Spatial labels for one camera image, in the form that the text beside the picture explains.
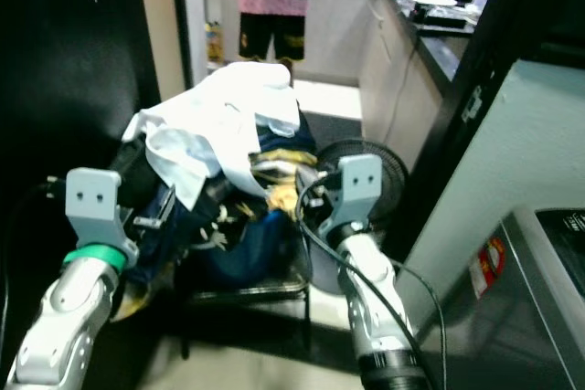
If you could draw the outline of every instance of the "person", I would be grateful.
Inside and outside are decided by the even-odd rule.
[[[239,55],[248,60],[266,59],[274,38],[276,59],[291,72],[304,58],[304,20],[307,0],[239,0]]]

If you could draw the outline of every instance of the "black countertop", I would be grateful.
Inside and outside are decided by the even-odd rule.
[[[433,28],[420,26],[408,19],[411,9],[409,0],[389,0],[397,13],[399,22],[415,46],[422,62],[431,74],[437,89],[444,95],[451,85],[455,72],[459,67],[460,57],[455,55],[449,47],[449,37],[465,38],[460,31],[435,26]]]

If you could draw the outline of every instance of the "pile of clothes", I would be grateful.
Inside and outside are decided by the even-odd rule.
[[[155,216],[173,188],[176,203],[163,230],[141,236],[116,319],[173,283],[179,261],[193,288],[229,290],[262,280],[287,256],[296,169],[317,163],[289,80],[281,65],[234,63],[134,115],[114,166],[126,171],[119,202]]]

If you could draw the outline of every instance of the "white cloth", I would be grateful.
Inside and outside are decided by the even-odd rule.
[[[296,95],[282,65],[233,63],[191,90],[134,114],[122,137],[146,133],[146,157],[176,197],[193,208],[206,178],[223,170],[240,190],[265,196],[250,171],[256,124],[281,136],[299,129]]]

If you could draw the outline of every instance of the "gray appliance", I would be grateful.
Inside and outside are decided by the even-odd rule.
[[[585,210],[520,207],[443,303],[451,390],[585,389]],[[440,382],[436,319],[423,351]]]

